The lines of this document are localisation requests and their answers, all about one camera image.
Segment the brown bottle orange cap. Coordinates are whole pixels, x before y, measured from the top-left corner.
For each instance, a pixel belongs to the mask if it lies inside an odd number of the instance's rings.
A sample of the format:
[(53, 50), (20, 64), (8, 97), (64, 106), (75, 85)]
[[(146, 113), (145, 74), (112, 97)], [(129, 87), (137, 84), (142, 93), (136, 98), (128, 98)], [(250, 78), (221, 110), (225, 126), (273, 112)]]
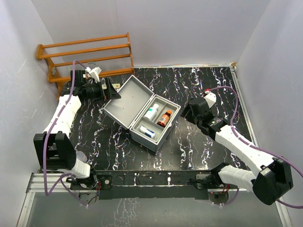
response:
[(161, 118), (158, 120), (157, 124), (161, 127), (165, 127), (167, 125), (167, 123), (170, 120), (172, 111), (171, 110), (167, 110), (162, 116)]

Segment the white medicine bottle green label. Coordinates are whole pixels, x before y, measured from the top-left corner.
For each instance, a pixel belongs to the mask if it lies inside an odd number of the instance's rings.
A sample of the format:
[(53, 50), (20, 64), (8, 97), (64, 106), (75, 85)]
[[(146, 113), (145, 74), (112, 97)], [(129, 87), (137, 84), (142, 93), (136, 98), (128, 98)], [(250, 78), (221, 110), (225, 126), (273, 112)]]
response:
[(155, 103), (152, 107), (148, 109), (148, 111), (143, 116), (145, 119), (152, 120), (158, 111), (159, 105)]

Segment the grey storage box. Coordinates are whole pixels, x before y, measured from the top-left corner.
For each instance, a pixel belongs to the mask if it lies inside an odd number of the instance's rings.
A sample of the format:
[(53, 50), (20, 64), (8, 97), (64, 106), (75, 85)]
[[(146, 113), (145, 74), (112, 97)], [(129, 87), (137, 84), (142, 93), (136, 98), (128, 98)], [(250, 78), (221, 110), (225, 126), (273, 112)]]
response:
[(134, 75), (118, 94), (121, 98), (110, 100), (104, 113), (128, 129), (133, 140), (157, 152), (176, 123), (181, 106), (154, 94)]

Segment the grey plastic tray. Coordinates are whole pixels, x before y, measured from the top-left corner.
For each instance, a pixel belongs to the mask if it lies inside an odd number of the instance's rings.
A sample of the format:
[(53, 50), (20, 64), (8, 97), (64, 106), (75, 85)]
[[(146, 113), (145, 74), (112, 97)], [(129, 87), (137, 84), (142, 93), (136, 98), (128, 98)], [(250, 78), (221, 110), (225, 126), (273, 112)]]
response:
[[(152, 107), (155, 103), (159, 105), (156, 115), (151, 121), (145, 119), (143, 116), (148, 111), (148, 109)], [(149, 148), (150, 150), (153, 151), (159, 150), (164, 140), (166, 139), (168, 133), (170, 132), (172, 126), (175, 124), (180, 109), (181, 109), (180, 105), (168, 99), (165, 99), (159, 95), (153, 95), (150, 98), (150, 100), (147, 102), (146, 106), (143, 107), (137, 119), (133, 121), (132, 126), (130, 127), (132, 138), (138, 143), (142, 144), (143, 146)], [(167, 125), (163, 128), (159, 126), (157, 122), (167, 110), (171, 110), (172, 115)], [(147, 129), (156, 133), (156, 139), (151, 139), (147, 137), (145, 134), (143, 134), (142, 132), (140, 132), (139, 130), (140, 126), (144, 126)]]

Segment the white blue bandage roll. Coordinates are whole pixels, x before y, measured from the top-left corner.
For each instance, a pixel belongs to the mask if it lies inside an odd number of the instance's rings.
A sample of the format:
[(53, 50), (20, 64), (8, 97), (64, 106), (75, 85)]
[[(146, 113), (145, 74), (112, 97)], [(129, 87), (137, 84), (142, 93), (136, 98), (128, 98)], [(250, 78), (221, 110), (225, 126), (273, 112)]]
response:
[(145, 134), (147, 137), (151, 138), (151, 139), (156, 139), (156, 133), (154, 133), (153, 131), (147, 129), (144, 126), (140, 126), (139, 127), (140, 132), (142, 132), (143, 134)]

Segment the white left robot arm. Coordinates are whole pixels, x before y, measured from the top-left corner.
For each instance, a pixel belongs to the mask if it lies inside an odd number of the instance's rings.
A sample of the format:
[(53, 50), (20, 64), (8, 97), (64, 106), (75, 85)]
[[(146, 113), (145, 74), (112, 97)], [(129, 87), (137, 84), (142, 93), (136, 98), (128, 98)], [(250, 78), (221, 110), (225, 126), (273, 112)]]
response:
[(109, 78), (97, 78), (100, 72), (100, 67), (71, 71), (71, 80), (60, 92), (50, 123), (42, 133), (34, 136), (34, 147), (44, 177), (47, 177), (47, 171), (59, 171), (71, 184), (87, 189), (98, 184), (93, 168), (86, 158), (78, 156), (72, 145), (70, 132), (83, 101), (106, 102), (121, 98)]

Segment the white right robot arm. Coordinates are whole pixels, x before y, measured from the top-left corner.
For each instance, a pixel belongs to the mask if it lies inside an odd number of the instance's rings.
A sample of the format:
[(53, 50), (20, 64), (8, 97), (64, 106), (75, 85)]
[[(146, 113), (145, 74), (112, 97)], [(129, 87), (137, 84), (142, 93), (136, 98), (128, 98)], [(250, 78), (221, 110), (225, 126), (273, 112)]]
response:
[(195, 124), (204, 135), (230, 150), (249, 169), (221, 163), (208, 176), (197, 178), (193, 182), (218, 188), (232, 184), (253, 192), (266, 205), (273, 204), (294, 186), (290, 165), (281, 158), (253, 148), (226, 119), (213, 114), (212, 106), (215, 102), (213, 93), (191, 99), (180, 116)]

